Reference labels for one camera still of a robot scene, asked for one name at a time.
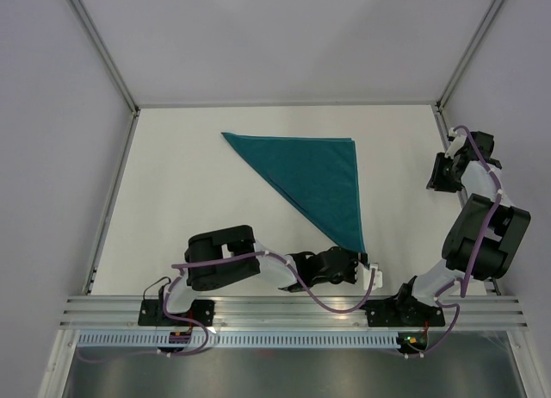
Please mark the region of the teal cloth napkin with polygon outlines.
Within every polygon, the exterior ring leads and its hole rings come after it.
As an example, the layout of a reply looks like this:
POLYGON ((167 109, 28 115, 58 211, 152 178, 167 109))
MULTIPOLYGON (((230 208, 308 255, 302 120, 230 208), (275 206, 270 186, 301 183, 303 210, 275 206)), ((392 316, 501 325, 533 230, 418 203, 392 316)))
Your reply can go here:
POLYGON ((280 196, 337 246, 365 252, 356 143, 351 138, 223 138, 280 196))

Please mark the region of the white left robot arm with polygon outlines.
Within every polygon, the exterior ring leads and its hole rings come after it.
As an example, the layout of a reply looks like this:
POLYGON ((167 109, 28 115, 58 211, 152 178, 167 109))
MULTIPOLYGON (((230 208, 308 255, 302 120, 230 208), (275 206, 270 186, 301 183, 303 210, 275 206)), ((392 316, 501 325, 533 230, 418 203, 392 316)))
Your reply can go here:
POLYGON ((199 294, 223 289, 259 276, 277 289, 288 293, 307 293, 323 309, 348 314, 359 308, 338 310, 323 304, 312 292, 320 284, 354 284, 357 272, 368 273, 367 291, 371 292, 376 271, 364 252, 340 246, 325 251, 279 254, 256 239, 250 226, 242 225, 197 234, 188 240, 183 262, 173 264, 179 276, 164 290, 158 316, 168 325, 183 323, 199 294))

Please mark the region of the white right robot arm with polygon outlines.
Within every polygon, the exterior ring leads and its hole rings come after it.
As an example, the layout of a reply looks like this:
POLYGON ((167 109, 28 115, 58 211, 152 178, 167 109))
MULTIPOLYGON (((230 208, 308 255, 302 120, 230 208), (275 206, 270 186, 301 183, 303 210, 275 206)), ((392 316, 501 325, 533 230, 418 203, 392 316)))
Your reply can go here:
POLYGON ((423 303, 435 306, 440 295, 453 289, 464 297, 471 281, 501 278, 531 221, 530 213, 505 192, 491 134, 459 126, 449 130, 448 140, 446 151, 436 155, 427 188, 464 192, 467 200, 443 242, 441 260, 412 279, 411 295, 394 301, 393 315, 404 325, 423 316, 423 303))

